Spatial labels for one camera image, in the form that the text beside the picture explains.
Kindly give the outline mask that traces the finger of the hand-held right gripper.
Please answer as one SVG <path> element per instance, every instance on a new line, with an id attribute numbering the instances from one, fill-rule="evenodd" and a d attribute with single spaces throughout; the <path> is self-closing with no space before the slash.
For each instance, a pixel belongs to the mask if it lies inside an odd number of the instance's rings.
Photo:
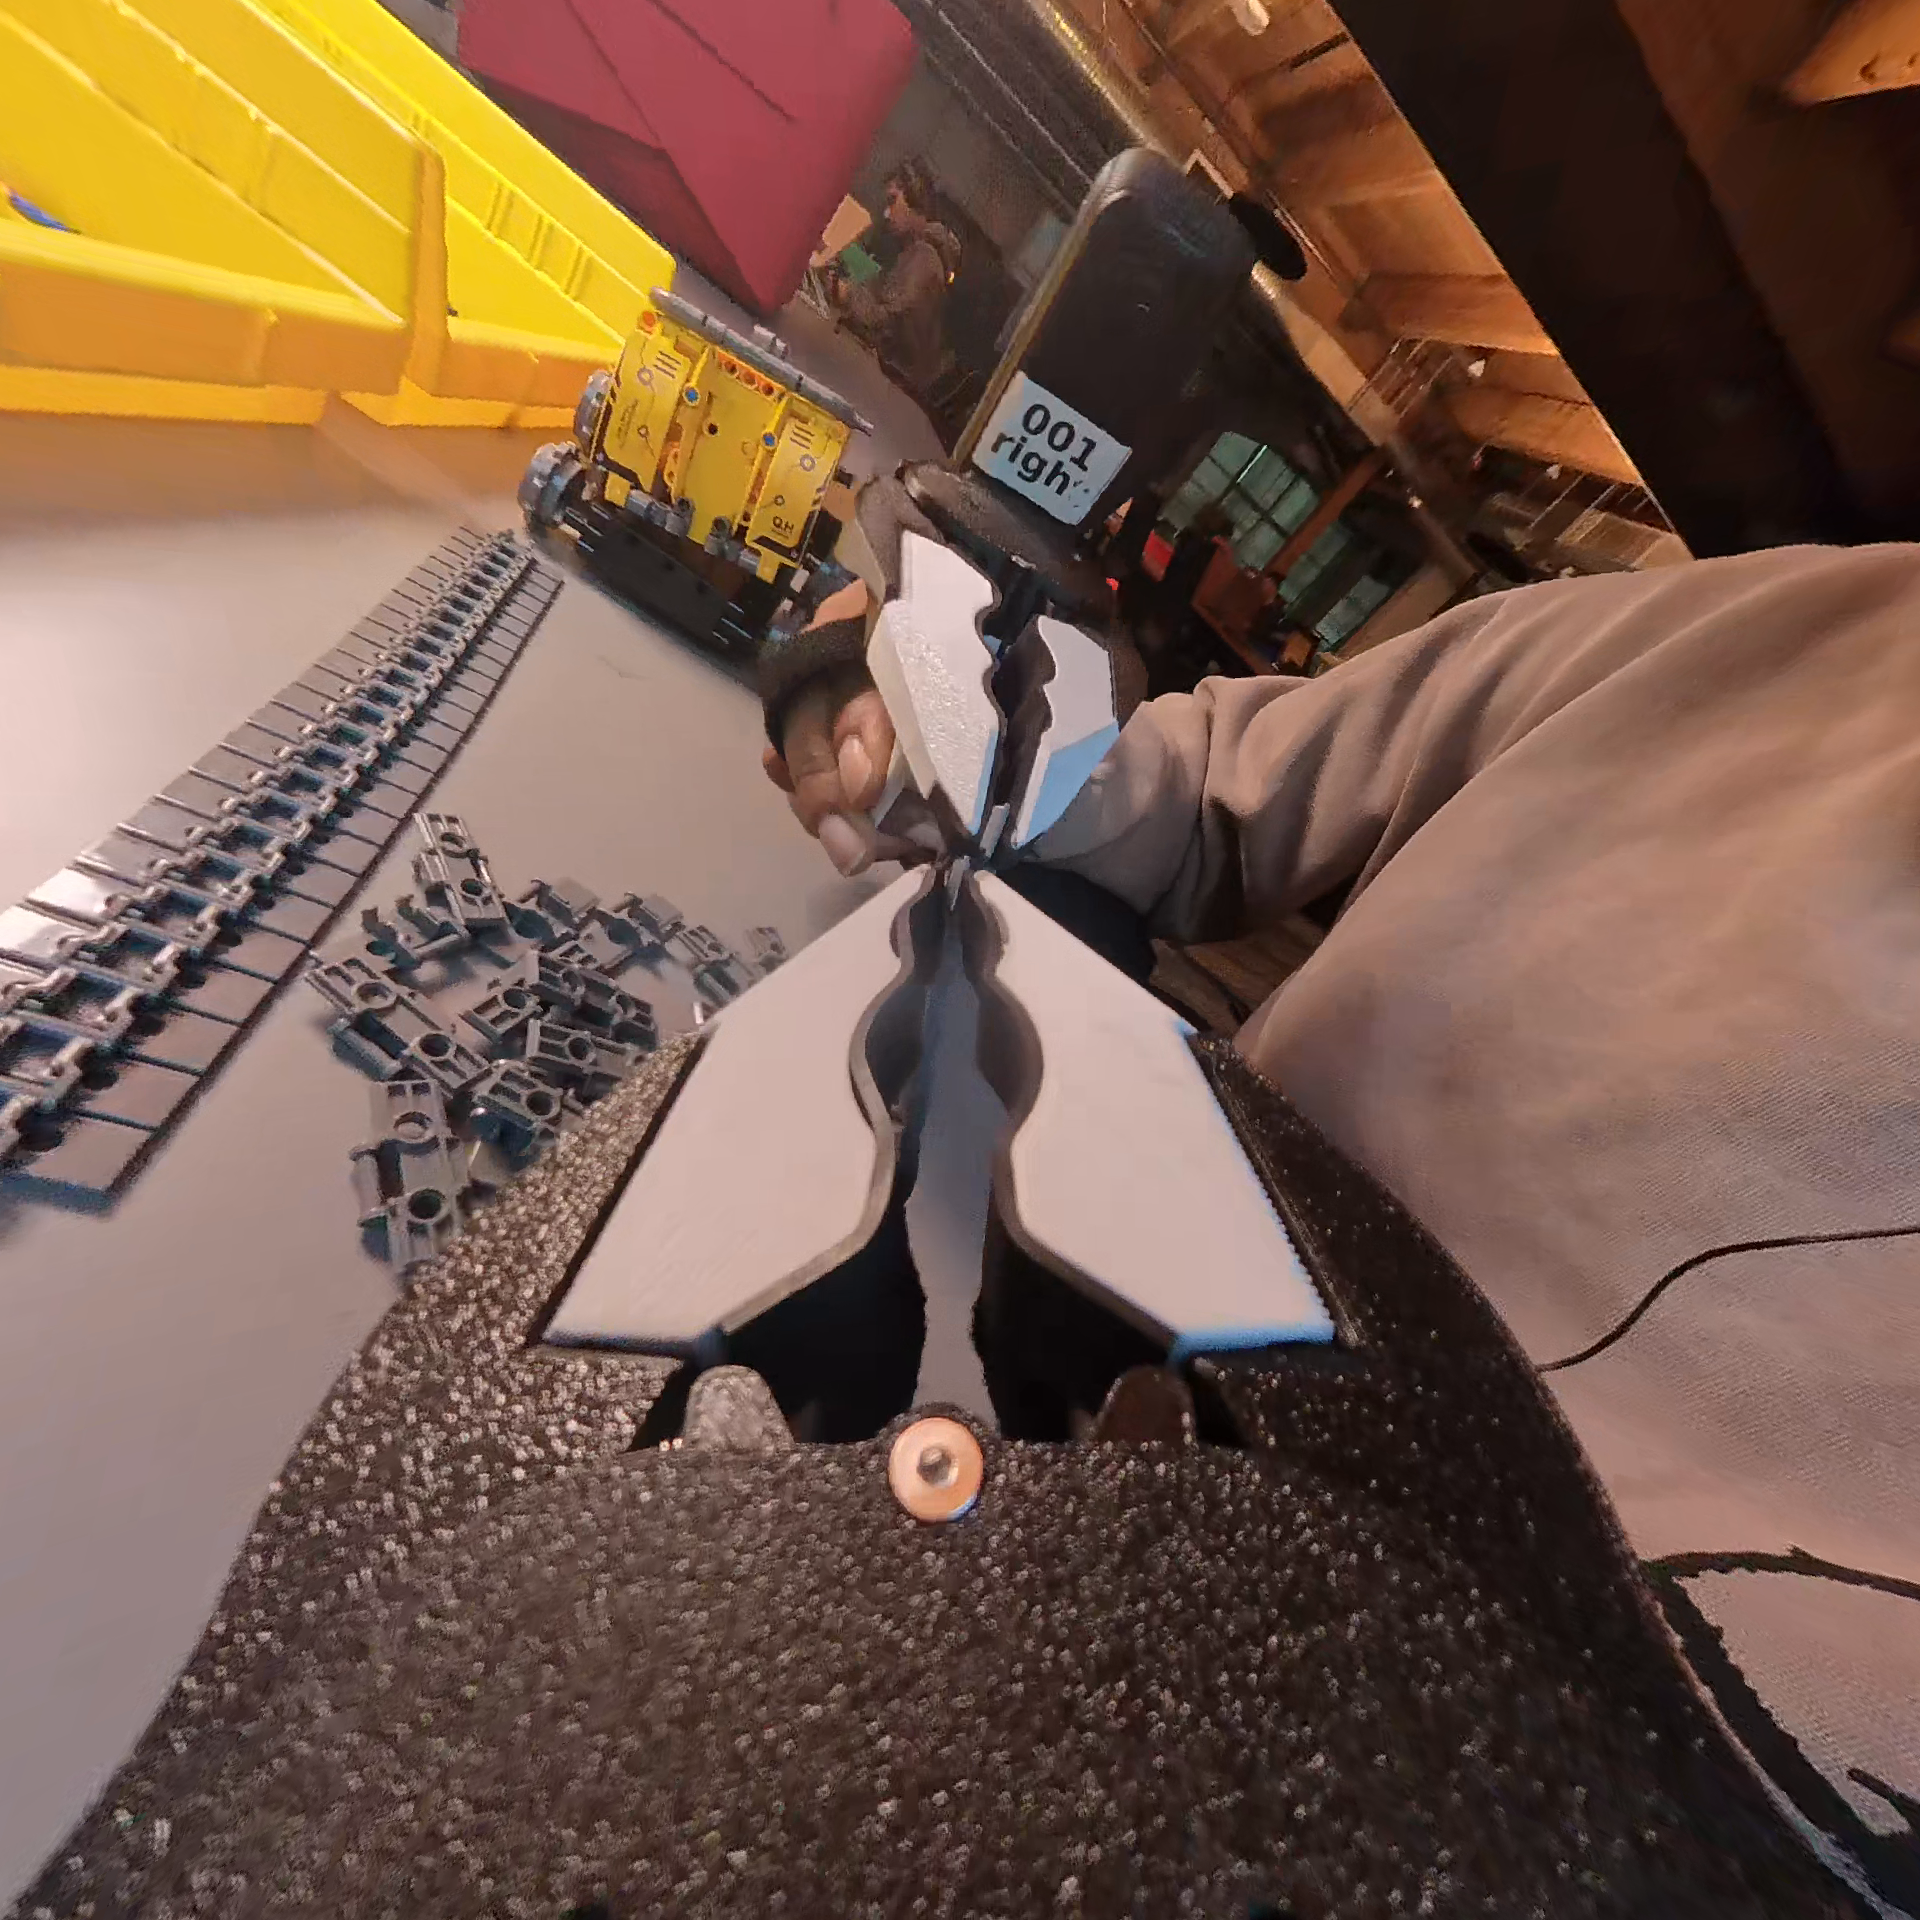
<path id="1" fill-rule="evenodd" d="M 899 587 L 868 638 L 868 676 L 894 732 L 873 822 L 912 792 L 934 808 L 945 846 L 975 846 L 1002 737 L 996 644 L 978 625 L 998 596 L 957 550 L 913 532 L 900 535 Z"/>
<path id="2" fill-rule="evenodd" d="M 1087 631 L 1041 614 L 1013 647 L 1010 848 L 1056 828 L 1118 735 L 1111 650 Z"/>

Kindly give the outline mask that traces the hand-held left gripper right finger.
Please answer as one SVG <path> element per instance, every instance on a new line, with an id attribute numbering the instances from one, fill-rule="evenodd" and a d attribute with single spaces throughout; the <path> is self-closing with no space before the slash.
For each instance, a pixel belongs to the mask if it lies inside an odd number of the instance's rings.
<path id="1" fill-rule="evenodd" d="M 959 880 L 959 937 L 1013 1242 L 1164 1351 L 1327 1347 L 1196 1030 L 996 876 Z"/>

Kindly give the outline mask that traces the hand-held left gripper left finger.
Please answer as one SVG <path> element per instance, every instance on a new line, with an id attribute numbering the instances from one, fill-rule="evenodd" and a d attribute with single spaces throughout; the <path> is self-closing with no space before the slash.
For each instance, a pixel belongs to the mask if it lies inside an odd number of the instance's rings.
<path id="1" fill-rule="evenodd" d="M 934 870 L 894 880 L 723 1007 L 544 1338 L 716 1351 L 873 1239 L 934 981 Z"/>

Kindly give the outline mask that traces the pile of grey track links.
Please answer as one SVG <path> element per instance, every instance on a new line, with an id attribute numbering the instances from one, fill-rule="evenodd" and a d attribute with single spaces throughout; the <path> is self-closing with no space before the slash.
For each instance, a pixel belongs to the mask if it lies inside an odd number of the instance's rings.
<path id="1" fill-rule="evenodd" d="M 683 978 L 702 1025 L 790 954 L 774 925 L 732 946 L 659 896 L 502 889 L 458 812 L 412 831 L 412 891 L 302 970 L 330 1048 L 373 1085 L 354 1231 L 400 1279 L 671 1040 L 653 981 Z"/>

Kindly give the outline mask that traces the yellow toy robot vehicle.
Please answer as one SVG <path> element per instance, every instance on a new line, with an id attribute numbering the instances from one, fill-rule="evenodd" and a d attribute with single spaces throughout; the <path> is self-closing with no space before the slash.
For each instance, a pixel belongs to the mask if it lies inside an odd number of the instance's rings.
<path id="1" fill-rule="evenodd" d="M 741 335 L 653 288 L 570 434 L 528 461 L 518 511 L 629 608 L 750 664 L 846 586 L 830 488 L 868 433 L 768 327 Z"/>

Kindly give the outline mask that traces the person's right forearm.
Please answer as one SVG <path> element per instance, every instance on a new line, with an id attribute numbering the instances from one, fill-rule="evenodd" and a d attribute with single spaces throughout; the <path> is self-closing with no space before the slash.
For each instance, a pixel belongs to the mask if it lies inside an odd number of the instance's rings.
<path id="1" fill-rule="evenodd" d="M 1915 547 L 1794 547 L 1475 599 L 1321 681 L 1131 711 L 1033 863 L 1174 937 L 1364 889 L 1447 804 L 1671 831 L 1912 744 Z"/>

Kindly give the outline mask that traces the grey desk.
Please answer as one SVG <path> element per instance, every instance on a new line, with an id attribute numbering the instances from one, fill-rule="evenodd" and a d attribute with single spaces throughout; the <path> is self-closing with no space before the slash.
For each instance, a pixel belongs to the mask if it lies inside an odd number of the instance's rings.
<path id="1" fill-rule="evenodd" d="M 539 438 L 4 422 L 4 902 L 334 650 Z M 802 946 L 842 880 L 754 691 L 567 575 L 433 800 L 496 876 Z M 252 1514 L 393 1301 L 354 1239 L 370 1097 L 294 984 L 109 1211 L 4 1192 L 4 1897 L 156 1715 Z"/>

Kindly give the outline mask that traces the person's right hand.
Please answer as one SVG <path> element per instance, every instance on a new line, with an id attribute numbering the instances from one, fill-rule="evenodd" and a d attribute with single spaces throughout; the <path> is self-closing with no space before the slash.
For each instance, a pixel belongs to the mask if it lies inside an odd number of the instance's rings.
<path id="1" fill-rule="evenodd" d="M 776 732 L 776 744 L 760 759 L 762 773 L 839 876 L 857 880 L 882 863 L 934 858 L 925 840 L 873 828 L 894 759 L 894 725 L 862 668 L 811 676 L 782 709 Z"/>

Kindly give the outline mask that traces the person's beige hoodie torso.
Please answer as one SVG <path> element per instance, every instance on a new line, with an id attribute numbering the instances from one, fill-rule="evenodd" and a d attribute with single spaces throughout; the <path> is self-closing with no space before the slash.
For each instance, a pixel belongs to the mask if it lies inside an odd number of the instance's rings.
<path id="1" fill-rule="evenodd" d="M 1244 1051 L 1484 1288 L 1789 1824 L 1915 1916 L 1915 723 L 1671 831 L 1459 797 Z"/>

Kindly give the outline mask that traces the yellow plastic storage bin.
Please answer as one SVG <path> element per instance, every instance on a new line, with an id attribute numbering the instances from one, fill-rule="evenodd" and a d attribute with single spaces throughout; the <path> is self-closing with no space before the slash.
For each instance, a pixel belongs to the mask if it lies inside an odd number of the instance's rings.
<path id="1" fill-rule="evenodd" d="M 564 425 L 671 254 L 380 5 L 281 5 L 353 92 L 437 158 L 412 361 L 377 425 Z"/>
<path id="2" fill-rule="evenodd" d="M 4 365 L 390 396 L 437 158 L 264 5 L 4 5 Z"/>

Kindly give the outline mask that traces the silver ceiling duct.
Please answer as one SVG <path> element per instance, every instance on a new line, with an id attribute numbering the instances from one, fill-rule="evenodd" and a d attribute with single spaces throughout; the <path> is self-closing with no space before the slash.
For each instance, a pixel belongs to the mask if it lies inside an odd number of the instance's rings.
<path id="1" fill-rule="evenodd" d="M 1144 109 L 1066 5 L 894 5 L 929 71 L 1061 218 L 1100 171 L 1160 146 Z"/>

